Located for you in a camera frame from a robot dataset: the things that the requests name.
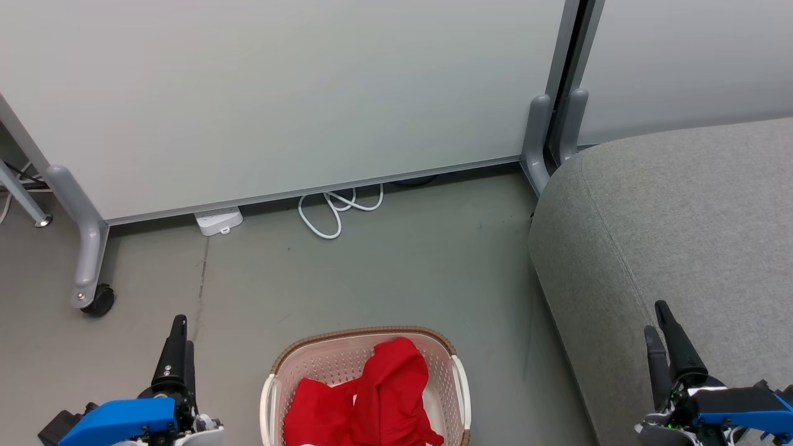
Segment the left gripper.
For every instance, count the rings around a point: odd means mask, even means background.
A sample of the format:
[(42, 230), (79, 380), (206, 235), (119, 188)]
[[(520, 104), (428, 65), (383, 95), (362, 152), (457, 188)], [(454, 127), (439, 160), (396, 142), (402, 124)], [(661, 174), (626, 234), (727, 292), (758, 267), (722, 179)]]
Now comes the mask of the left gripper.
[[(152, 389), (172, 389), (155, 393)], [(143, 428), (137, 438), (141, 445), (223, 445), (224, 426), (218, 418), (198, 411), (196, 404), (195, 343), (187, 338), (187, 317), (173, 319), (151, 388), (138, 395), (139, 399), (165, 398), (175, 402), (175, 422), (164, 430)]]

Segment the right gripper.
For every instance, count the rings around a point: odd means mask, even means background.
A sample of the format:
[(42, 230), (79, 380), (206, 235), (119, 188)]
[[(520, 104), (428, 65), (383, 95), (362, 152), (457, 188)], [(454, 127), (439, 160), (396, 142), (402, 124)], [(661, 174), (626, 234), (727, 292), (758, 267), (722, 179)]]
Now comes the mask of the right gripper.
[[(649, 413), (636, 424), (640, 445), (730, 445), (728, 424), (696, 422), (686, 399), (697, 392), (725, 390), (726, 386), (709, 372), (688, 334), (677, 322), (666, 301), (654, 303), (657, 324), (666, 347), (653, 326), (644, 328), (652, 404), (656, 413)], [(682, 383), (702, 383), (686, 387)]]

